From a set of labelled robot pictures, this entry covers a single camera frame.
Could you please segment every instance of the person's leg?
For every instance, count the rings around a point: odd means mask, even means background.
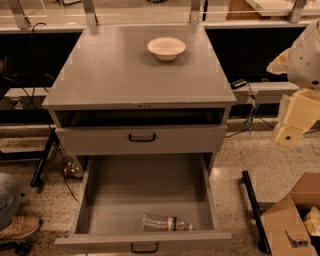
[[[21,197],[19,184],[8,174],[0,173],[0,239],[20,239],[40,226],[35,216],[15,216]]]
[[[16,180],[0,173],[0,231],[9,226],[19,206],[21,192]]]

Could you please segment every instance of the open drawer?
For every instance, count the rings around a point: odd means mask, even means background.
[[[68,254],[222,248],[232,239],[216,230],[208,170],[201,154],[91,156]],[[193,231],[144,232],[142,216],[177,216]]]

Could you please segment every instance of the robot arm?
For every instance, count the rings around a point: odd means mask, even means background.
[[[320,119],[320,19],[311,22],[267,70],[287,73],[289,82],[299,87],[290,98],[284,97],[280,102],[276,129],[275,141],[291,147]]]

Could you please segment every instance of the label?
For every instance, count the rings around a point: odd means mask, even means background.
[[[168,231],[176,231],[176,217],[168,217]]]

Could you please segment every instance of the drawer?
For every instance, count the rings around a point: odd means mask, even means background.
[[[129,109],[70,110],[54,113],[60,126],[67,128],[221,124],[226,112],[225,107],[166,106],[153,108],[149,104],[138,104],[136,108],[133,105]]]
[[[142,216],[177,216],[192,231],[144,232]],[[216,229],[208,170],[201,154],[91,156],[67,254],[215,249],[231,239]]]
[[[56,129],[71,155],[218,152],[225,131],[223,125]]]

